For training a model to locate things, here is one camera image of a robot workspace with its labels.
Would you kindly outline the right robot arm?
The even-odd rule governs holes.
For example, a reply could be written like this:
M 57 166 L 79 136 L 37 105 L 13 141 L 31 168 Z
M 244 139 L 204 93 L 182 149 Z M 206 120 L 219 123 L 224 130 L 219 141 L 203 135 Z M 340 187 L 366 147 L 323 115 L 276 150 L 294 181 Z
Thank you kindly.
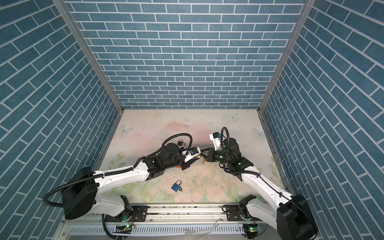
M 242 156 L 236 139 L 223 127 L 210 134 L 214 146 L 208 148 L 205 158 L 218 162 L 224 172 L 237 177 L 266 201 L 247 196 L 239 202 L 246 219 L 258 218 L 274 228 L 283 240 L 314 240 L 319 228 L 307 200 L 283 190 L 267 179 L 254 164 Z

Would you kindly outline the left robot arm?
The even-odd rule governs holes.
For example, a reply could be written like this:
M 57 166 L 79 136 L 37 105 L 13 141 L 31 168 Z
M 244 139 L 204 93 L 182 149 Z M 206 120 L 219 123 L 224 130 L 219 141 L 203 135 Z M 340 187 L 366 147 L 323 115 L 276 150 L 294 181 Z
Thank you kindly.
M 112 217 L 129 215 L 132 208 L 128 197 L 110 198 L 103 194 L 119 186 L 157 178 L 170 168 L 188 168 L 201 154 L 199 147 L 192 146 L 192 139 L 188 133 L 173 135 L 158 150 L 137 159 L 128 167 L 106 171 L 83 168 L 68 183 L 45 194 L 42 202 L 50 207 L 62 208 L 66 220 L 91 213 Z

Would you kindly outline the blue padlock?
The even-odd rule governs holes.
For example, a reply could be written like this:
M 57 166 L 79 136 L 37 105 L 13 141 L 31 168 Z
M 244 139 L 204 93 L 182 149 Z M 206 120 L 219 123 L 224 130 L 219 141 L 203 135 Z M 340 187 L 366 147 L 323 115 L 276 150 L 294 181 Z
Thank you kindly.
M 179 188 L 181 188 L 181 184 L 182 184 L 182 181 L 181 180 L 177 180 L 171 187 L 171 189 L 174 191 L 174 192 L 179 192 Z

